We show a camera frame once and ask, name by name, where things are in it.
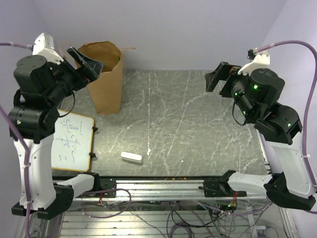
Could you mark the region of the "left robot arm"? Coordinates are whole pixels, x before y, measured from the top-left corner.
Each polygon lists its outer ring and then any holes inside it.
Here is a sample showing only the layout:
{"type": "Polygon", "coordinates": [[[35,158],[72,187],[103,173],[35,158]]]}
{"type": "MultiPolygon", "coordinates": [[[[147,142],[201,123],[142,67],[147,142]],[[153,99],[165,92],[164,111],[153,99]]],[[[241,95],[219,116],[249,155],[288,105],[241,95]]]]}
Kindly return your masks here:
{"type": "Polygon", "coordinates": [[[59,183],[52,177],[53,135],[60,117],[57,108],[64,98],[97,80],[103,68],[101,62],[73,47],[67,52],[78,68],[50,51],[46,56],[33,53],[20,59],[13,73],[19,89],[5,119],[19,156],[22,183],[13,215],[37,213],[40,219],[50,220],[68,210],[75,197],[85,193],[95,197],[101,191],[97,173],[81,173],[59,183]]]}

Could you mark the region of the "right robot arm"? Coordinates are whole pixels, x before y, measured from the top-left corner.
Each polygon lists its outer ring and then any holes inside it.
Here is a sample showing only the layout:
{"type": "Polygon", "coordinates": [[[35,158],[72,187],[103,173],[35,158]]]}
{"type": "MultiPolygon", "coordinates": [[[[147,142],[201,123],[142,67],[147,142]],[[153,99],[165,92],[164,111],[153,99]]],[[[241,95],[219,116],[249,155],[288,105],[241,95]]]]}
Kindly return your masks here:
{"type": "Polygon", "coordinates": [[[206,91],[212,92],[219,81],[225,84],[220,95],[233,100],[244,124],[253,124],[276,153],[282,171],[270,175],[250,175],[227,171],[219,180],[218,190],[224,196],[245,191],[265,195],[283,208],[310,211],[316,203],[316,188],[308,172],[301,146],[303,127],[298,113],[280,104],[285,82],[274,71],[258,68],[247,74],[240,67],[221,62],[205,74],[206,91]]]}

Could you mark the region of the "small whiteboard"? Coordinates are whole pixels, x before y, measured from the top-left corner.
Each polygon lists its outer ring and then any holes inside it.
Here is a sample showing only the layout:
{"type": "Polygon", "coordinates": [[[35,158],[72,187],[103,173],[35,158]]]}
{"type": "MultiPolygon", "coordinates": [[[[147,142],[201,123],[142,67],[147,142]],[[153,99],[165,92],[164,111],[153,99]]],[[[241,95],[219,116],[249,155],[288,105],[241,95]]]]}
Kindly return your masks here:
{"type": "Polygon", "coordinates": [[[93,144],[92,117],[58,110],[62,118],[55,123],[51,159],[56,170],[86,172],[90,168],[93,144]]]}

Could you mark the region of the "aluminium rail frame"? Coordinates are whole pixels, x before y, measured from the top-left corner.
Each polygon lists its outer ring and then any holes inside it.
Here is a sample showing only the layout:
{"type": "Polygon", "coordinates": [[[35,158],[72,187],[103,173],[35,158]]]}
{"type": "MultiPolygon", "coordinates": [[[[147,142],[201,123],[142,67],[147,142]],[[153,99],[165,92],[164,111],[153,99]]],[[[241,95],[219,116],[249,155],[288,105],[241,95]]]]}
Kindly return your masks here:
{"type": "Polygon", "coordinates": [[[265,198],[264,184],[271,175],[238,173],[225,181],[220,176],[202,177],[101,177],[103,195],[80,195],[75,201],[172,201],[212,198],[265,198]]]}

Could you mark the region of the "white eraser block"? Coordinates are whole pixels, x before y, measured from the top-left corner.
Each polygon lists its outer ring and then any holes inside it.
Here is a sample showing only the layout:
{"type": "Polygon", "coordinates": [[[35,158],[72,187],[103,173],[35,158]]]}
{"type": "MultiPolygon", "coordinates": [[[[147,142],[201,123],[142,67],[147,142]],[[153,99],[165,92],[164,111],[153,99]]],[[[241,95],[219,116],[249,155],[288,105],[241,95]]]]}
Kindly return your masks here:
{"type": "Polygon", "coordinates": [[[135,154],[135,153],[121,152],[120,156],[121,156],[122,160],[133,162],[133,163],[140,164],[143,161],[142,155],[135,154]]]}

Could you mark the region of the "brown paper bag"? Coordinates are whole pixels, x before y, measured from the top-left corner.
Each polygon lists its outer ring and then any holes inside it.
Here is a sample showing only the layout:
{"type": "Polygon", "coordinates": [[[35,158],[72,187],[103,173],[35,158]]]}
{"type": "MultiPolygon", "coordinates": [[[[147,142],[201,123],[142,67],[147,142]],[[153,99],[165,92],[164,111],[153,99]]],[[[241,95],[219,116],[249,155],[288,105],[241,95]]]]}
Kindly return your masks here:
{"type": "Polygon", "coordinates": [[[130,48],[118,48],[110,41],[86,43],[79,51],[104,64],[100,77],[88,85],[88,92],[97,114],[120,112],[123,87],[123,52],[130,48]]]}

